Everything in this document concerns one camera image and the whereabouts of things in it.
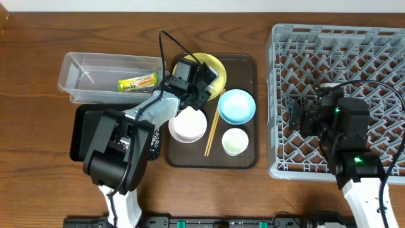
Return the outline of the pink bowl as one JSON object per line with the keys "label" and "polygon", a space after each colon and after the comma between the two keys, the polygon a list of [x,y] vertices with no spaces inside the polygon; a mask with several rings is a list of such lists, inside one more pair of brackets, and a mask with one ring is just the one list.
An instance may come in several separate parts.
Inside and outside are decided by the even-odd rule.
{"label": "pink bowl", "polygon": [[208,121],[201,110],[187,107],[168,122],[170,135],[181,143],[194,143],[205,134]]}

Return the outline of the light blue bowl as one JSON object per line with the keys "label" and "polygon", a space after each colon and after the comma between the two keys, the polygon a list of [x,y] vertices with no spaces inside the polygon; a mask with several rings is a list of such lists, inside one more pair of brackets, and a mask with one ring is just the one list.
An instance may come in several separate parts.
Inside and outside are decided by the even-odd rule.
{"label": "light blue bowl", "polygon": [[218,102],[218,111],[226,123],[242,125],[250,121],[256,112],[254,98],[242,89],[225,92]]}

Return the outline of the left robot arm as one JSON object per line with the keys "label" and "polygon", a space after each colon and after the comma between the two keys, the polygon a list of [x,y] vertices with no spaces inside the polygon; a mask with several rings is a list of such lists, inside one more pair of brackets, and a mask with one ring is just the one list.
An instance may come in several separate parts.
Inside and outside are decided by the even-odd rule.
{"label": "left robot arm", "polygon": [[182,58],[152,96],[134,108],[103,112],[83,160],[83,171],[107,202],[111,227],[135,227],[142,210],[137,202],[154,131],[182,110],[200,109],[211,96],[219,73],[206,63]]}

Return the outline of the cooked rice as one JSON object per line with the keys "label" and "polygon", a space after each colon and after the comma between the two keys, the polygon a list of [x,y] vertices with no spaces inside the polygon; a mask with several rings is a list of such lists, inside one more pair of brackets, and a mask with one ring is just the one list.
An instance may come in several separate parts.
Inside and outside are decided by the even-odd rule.
{"label": "cooked rice", "polygon": [[[123,146],[123,148],[126,151],[129,151],[130,139],[123,137],[120,139],[120,144]],[[160,144],[161,144],[161,133],[160,133],[160,130],[158,129],[158,130],[154,131],[154,134],[152,137],[150,153],[149,153],[149,160],[154,160],[159,156]]]}

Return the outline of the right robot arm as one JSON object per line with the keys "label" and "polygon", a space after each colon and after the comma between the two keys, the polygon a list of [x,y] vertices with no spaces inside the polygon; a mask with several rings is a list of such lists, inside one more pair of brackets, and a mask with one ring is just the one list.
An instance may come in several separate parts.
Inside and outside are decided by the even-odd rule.
{"label": "right robot arm", "polygon": [[318,97],[320,103],[315,108],[296,102],[289,105],[289,129],[303,137],[318,137],[327,167],[358,227],[397,227],[389,194],[380,191],[387,185],[385,169],[380,157],[366,146],[368,104],[346,97],[341,87],[321,87]]}

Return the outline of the white tissue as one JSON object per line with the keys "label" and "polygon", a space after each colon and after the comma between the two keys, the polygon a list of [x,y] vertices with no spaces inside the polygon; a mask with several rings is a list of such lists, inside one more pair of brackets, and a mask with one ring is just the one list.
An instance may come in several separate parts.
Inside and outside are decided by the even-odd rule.
{"label": "white tissue", "polygon": [[215,90],[215,86],[213,84],[210,84],[209,86],[207,86],[207,90],[209,92],[213,92]]}

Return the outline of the green orange snack wrapper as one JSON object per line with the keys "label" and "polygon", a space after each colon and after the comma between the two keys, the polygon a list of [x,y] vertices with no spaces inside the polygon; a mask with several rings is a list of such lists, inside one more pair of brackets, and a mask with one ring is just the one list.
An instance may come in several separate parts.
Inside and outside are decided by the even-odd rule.
{"label": "green orange snack wrapper", "polygon": [[157,84],[158,76],[156,72],[140,77],[134,77],[130,79],[122,79],[117,81],[117,88],[119,92],[128,92],[138,89],[145,89]]}

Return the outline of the pale green cup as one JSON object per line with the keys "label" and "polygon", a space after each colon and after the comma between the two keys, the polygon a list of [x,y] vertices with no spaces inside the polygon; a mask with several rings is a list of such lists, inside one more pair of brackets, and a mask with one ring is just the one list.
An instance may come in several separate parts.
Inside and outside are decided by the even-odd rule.
{"label": "pale green cup", "polygon": [[242,129],[232,128],[224,133],[221,143],[226,154],[237,156],[247,149],[249,137]]}

